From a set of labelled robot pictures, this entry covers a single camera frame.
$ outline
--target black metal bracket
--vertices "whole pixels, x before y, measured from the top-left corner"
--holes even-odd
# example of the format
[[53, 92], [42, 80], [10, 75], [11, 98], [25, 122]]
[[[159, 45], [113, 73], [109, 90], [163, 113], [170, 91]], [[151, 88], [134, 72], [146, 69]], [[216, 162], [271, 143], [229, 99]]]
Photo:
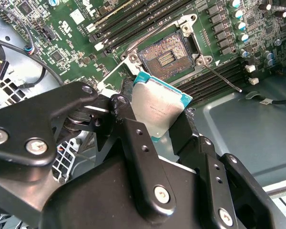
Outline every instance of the black metal bracket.
[[194, 114], [186, 109], [170, 128], [173, 150], [179, 162], [199, 177], [201, 222], [206, 228], [238, 228], [223, 163], [216, 159], [213, 143], [199, 136]]

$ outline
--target green circuit board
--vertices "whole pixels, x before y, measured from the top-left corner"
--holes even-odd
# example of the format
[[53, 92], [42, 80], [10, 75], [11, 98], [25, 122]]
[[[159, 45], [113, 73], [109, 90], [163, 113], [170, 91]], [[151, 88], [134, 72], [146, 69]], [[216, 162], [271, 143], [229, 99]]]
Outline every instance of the green circuit board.
[[[213, 58], [210, 65], [212, 68], [238, 58], [243, 49], [248, 51], [249, 56], [255, 57], [256, 72], [261, 77], [268, 74], [269, 69], [276, 64], [286, 66], [286, 18], [275, 17], [272, 10], [259, 10], [258, 5], [263, 2], [260, 0], [241, 0], [238, 9], [231, 7], [229, 0], [60, 0], [59, 5], [54, 7], [49, 2], [48, 0], [0, 0], [0, 5], [16, 13], [27, 24], [33, 34], [35, 46], [39, 50], [39, 57], [57, 72], [65, 83], [81, 80], [91, 85], [97, 84], [121, 62], [122, 53], [132, 42], [160, 28], [164, 23], [189, 14], [198, 16], [193, 30], [202, 54]], [[140, 18], [143, 7], [156, 2], [158, 11], [154, 12], [158, 14], [155, 13], [152, 17], [151, 13], [150, 18], [141, 17], [136, 23], [132, 23]], [[220, 14], [221, 19], [211, 23], [214, 15], [208, 14], [208, 9], [215, 4], [218, 4], [220, 9], [214, 15]], [[240, 19], [232, 17], [235, 10], [243, 12]], [[115, 23], [127, 13], [129, 17], [120, 23]], [[0, 15], [27, 40], [23, 28], [11, 15], [3, 12], [0, 12]], [[239, 21], [246, 24], [245, 31], [235, 28], [235, 24]], [[215, 37], [214, 26], [219, 23], [225, 27], [227, 47], [219, 47], [219, 41]], [[99, 38], [96, 35], [99, 29], [96, 25], [104, 25], [104, 28], [107, 28], [110, 32], [107, 44], [112, 42], [112, 45], [99, 51], [95, 45], [104, 41], [106, 37]], [[45, 37], [42, 30], [45, 26], [53, 39], [48, 39], [49, 34]], [[138, 52], [179, 29], [172, 25], [153, 34], [140, 43]], [[249, 40], [240, 41], [241, 33], [248, 34]], [[279, 46], [275, 45], [277, 40], [281, 41]], [[265, 63], [263, 53], [266, 50], [274, 54], [273, 66]], [[180, 85], [199, 77], [207, 70], [203, 69], [195, 74], [193, 72], [193, 68], [182, 69], [165, 81]], [[134, 78], [125, 64], [106, 80], [107, 88], [119, 91], [124, 78]]]

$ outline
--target mounting hole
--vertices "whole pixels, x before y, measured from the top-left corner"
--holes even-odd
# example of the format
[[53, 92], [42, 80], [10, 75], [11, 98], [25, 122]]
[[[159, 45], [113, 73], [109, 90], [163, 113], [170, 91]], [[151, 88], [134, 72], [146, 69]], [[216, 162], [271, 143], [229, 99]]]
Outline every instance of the mounting hole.
[[137, 135], [142, 135], [143, 134], [142, 131], [139, 130], [139, 129], [137, 129], [135, 132], [137, 133]]
[[144, 152], [148, 152], [148, 151], [149, 151], [149, 149], [148, 149], [147, 146], [142, 146], [142, 150], [143, 150]]
[[127, 103], [126, 100], [122, 96], [118, 96], [118, 100], [122, 103]]
[[220, 177], [216, 177], [216, 180], [217, 180], [217, 182], [218, 182], [219, 184], [222, 184], [222, 183], [223, 183], [223, 181], [220, 179]]
[[92, 88], [88, 87], [88, 86], [83, 86], [82, 90], [86, 93], [89, 93], [89, 94], [92, 94], [92, 92], [93, 92]]
[[101, 118], [96, 118], [94, 121], [94, 125], [99, 127], [102, 125], [102, 119]]

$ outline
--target black plastic part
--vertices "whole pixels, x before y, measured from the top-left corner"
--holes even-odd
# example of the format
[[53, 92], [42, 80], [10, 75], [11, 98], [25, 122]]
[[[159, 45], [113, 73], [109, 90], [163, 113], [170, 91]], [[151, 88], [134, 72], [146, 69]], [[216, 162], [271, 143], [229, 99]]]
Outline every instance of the black plastic part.
[[0, 65], [0, 80], [3, 80], [5, 74], [6, 74], [6, 71], [9, 67], [9, 62], [7, 61], [3, 61], [2, 64]]
[[178, 203], [163, 224], [153, 225], [138, 214], [128, 163], [116, 156], [58, 189], [44, 208], [39, 229], [202, 229], [197, 176], [165, 161], [160, 166]]
[[[89, 94], [82, 87], [89, 86], [81, 82], [71, 83], [0, 109], [0, 129], [9, 136], [0, 145], [1, 177], [34, 181], [48, 174], [56, 156], [51, 121], [63, 123], [69, 113], [88, 105], [98, 96], [92, 88]], [[35, 138], [47, 144], [45, 153], [34, 155], [26, 150], [27, 142]]]
[[241, 161], [231, 154], [224, 154], [220, 161], [227, 170], [236, 215], [244, 226], [257, 229], [286, 229], [285, 216]]

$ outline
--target gray metal panel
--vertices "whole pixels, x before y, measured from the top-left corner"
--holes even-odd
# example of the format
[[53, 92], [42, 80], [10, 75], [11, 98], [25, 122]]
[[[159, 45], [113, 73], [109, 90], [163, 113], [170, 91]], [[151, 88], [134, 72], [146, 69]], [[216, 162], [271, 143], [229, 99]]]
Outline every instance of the gray metal panel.
[[[286, 78], [270, 77], [249, 89], [283, 100]], [[236, 155], [262, 186], [286, 180], [286, 105], [262, 105], [233, 93], [198, 108], [195, 123], [218, 154]]]

